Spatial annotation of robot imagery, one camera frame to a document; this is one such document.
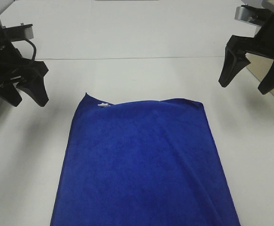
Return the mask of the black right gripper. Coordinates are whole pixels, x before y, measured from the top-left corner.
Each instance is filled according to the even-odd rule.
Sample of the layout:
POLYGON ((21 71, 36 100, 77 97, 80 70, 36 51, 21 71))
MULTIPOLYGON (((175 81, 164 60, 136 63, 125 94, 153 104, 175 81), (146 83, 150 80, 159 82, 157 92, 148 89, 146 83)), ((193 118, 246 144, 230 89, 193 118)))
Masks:
MULTIPOLYGON (((223 88, 227 87, 234 77, 250 64, 246 53, 274 60, 274 12, 254 37, 231 36, 225 48, 223 69, 218 80, 223 88)), ((274 61, 258 87, 263 95, 273 89, 274 61)))

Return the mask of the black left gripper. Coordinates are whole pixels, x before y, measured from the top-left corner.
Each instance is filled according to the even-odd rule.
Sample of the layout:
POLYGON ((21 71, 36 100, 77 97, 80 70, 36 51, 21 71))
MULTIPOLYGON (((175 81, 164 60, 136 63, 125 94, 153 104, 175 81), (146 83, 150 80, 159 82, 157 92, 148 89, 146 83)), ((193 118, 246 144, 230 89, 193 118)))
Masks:
MULTIPOLYGON (((30 96, 40 107, 44 107, 49 101, 44 85, 44 76, 48 72, 47 66, 43 61, 35 60, 37 49, 31 40, 24 40, 33 48, 32 57, 27 59, 7 38, 3 28, 0 25, 0 68, 12 71, 24 70, 25 72, 16 87, 30 96)), ((14 107, 17 107, 22 101, 16 87, 12 82, 0 83, 0 98, 14 107)))

